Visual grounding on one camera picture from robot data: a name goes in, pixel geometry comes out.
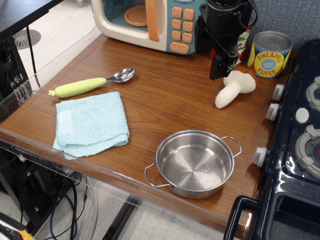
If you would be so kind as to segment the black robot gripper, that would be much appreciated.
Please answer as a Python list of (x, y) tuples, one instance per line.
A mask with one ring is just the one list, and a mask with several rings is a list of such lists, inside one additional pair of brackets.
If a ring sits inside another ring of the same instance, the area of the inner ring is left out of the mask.
[(257, 5), (254, 0), (207, 0), (199, 10), (195, 51), (211, 57), (211, 80), (228, 77), (236, 66), (238, 38), (258, 19)]

